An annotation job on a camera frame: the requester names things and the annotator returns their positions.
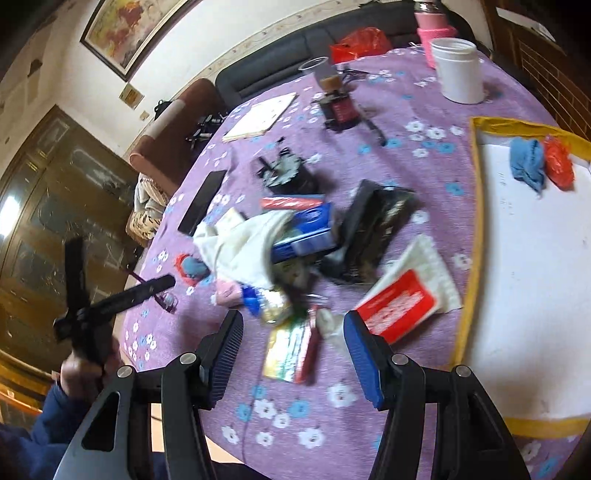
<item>red card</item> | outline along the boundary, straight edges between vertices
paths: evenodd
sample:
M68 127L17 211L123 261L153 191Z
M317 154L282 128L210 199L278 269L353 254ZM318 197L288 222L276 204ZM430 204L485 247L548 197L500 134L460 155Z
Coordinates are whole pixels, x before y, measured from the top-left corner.
M408 270L357 308L357 313L371 333L394 343L435 310L435 297L421 284L414 270Z

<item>purple tablecloth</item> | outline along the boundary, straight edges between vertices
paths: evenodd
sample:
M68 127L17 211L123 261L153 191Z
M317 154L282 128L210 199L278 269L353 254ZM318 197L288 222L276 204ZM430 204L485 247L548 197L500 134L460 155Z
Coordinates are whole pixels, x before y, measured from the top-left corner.
M479 105L459 105L441 95L435 72L416 49L397 49L356 61L355 68L381 74L359 82L353 96L375 114L374 122L388 138L384 148L362 125L339 135L325 130L321 113L310 105L319 92L311 76L276 87L236 108L171 199L142 276L176 274L174 260L179 254L199 255L191 239L178 233L177 227L210 171L227 169L229 173L206 221L215 223L232 206L247 218L259 214L259 200L265 192L253 175L252 159L260 151L273 159L274 142L283 136L284 146L304 158L312 157L309 169L322 180L323 192L340 210L349 206L361 179L416 190L421 210L393 239L384 263L396 259L417 234L426 233L434 238L464 294L475 217L469 118L502 116L555 124L519 83L488 59L481 62L487 100ZM289 92L297 92L299 97L265 135L228 144L221 141L222 134L254 103ZM121 344L138 370L161 367L193 350L225 316L226 309L212 303L212 278L195 288L178 275L177 279L173 290L178 297L176 314L164 312L153 300L127 314ZM334 312L348 311L363 296L359 288L336 286L324 279L317 282L314 292L328 297ZM224 399L213 411L202 412L206 434L276 480L367 478L385 413L377 413L364 399L350 359L325 343L314 385L263 378L268 328L244 309L242 313L244 338ZM447 367L460 314L461 310L456 310L428 319L396 345L397 351L426 367ZM434 414L429 408L420 479L430 477ZM576 444L569 440L574 439L534 443L518 439L533 478L555 474Z

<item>picture frame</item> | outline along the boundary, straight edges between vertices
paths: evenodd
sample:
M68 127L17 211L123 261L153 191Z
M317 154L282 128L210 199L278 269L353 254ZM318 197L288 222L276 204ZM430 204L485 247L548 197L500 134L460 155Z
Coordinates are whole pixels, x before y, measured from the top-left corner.
M80 42L128 82L168 30L201 0L100 0Z

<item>white jar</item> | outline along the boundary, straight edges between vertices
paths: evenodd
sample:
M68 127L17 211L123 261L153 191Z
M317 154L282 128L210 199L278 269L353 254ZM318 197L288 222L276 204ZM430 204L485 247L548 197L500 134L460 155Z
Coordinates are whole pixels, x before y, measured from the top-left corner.
M484 100L476 45L461 38L435 38L431 40L431 52L444 97L457 103Z

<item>black tool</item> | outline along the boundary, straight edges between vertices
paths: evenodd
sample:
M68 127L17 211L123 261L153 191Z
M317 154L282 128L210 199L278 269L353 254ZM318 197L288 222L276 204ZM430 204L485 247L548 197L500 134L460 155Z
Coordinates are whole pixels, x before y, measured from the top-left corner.
M169 478L215 480L199 410L222 399L243 329L242 315L230 310L217 333L166 367L139 373L121 367L82 421L54 480L152 480L152 403L162 403Z
M91 305L84 273L84 237L66 242L65 253L68 311L53 322L53 332L58 342L71 339L78 355L104 366L112 350L113 317L174 287L174 277L149 280Z
M201 220L207 215L209 204L222 186L226 172L227 170L211 171L207 175L201 188L191 202L187 213L185 213L185 216L178 225L179 232L188 236L193 236L197 229L197 225L199 225Z
M529 480L507 426L468 367L444 372L393 354L356 311L343 328L365 398L389 411L370 480L416 478L425 403L437 404L433 480Z

